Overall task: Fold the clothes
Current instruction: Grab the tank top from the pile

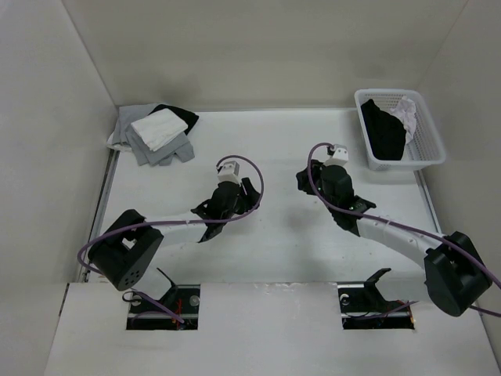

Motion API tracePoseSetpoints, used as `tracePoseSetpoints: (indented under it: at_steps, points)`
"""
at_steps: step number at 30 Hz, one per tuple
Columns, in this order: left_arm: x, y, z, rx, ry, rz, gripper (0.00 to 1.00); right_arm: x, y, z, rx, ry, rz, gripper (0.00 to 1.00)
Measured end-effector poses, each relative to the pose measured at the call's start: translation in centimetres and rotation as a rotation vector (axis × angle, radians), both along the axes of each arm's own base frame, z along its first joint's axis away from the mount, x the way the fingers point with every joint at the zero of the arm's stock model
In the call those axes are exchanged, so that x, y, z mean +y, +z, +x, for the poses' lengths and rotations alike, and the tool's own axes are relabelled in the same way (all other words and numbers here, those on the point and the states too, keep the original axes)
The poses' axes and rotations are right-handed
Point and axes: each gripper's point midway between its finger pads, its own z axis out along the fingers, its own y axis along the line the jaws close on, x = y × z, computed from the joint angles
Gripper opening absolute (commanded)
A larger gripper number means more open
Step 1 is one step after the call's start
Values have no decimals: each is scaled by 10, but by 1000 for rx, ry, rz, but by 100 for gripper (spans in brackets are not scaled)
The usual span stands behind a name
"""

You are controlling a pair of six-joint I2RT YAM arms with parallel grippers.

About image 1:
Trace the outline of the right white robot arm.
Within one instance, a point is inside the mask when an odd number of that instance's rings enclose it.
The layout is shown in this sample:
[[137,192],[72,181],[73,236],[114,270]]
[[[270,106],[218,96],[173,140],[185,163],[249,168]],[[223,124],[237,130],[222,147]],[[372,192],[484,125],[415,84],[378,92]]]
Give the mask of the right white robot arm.
[[314,160],[296,174],[296,180],[300,191],[326,201],[341,229],[382,244],[422,268],[427,295],[443,313],[461,316],[492,286],[467,235],[416,233],[377,217],[372,213],[377,206],[355,194],[345,168]]

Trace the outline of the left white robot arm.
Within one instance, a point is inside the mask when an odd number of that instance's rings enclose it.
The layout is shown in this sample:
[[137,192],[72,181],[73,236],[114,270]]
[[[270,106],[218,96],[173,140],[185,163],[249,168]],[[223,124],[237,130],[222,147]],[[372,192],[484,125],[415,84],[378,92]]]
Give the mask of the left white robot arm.
[[258,207],[261,194],[248,178],[240,183],[220,182],[212,196],[180,219],[147,219],[128,209],[106,231],[110,236],[90,247],[88,259],[118,291],[136,290],[148,295],[158,312],[175,305],[174,283],[155,260],[160,248],[207,242],[222,232],[225,224]]

